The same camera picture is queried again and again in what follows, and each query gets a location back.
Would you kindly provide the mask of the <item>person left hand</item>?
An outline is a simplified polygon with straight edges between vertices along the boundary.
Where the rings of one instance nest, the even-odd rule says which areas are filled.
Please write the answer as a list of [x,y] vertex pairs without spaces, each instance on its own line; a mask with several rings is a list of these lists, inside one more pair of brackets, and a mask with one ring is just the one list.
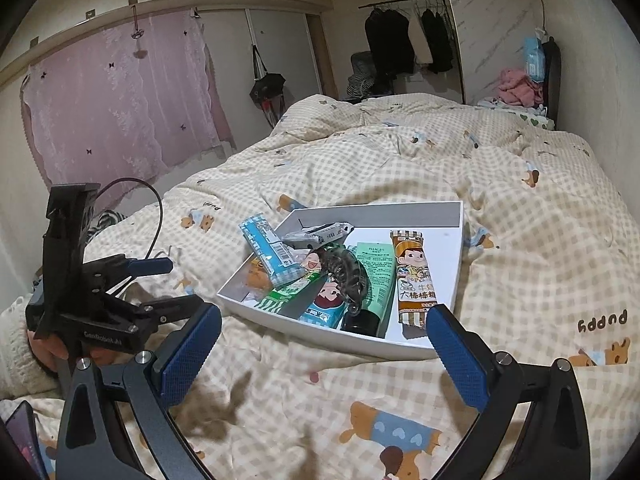
[[[58,371],[58,360],[66,362],[68,351],[64,342],[56,335],[48,338],[37,339],[31,330],[26,332],[30,350],[35,359],[53,373]],[[110,349],[100,347],[88,347],[85,356],[99,365],[108,365],[115,361],[117,353]]]

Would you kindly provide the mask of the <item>white fuzzy sleeve left forearm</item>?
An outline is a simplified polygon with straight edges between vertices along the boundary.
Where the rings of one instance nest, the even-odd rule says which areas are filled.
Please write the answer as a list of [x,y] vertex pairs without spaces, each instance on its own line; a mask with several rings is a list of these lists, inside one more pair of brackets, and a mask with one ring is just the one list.
[[32,354],[25,310],[31,294],[19,296],[0,318],[0,396],[2,400],[33,396],[56,389],[56,379]]

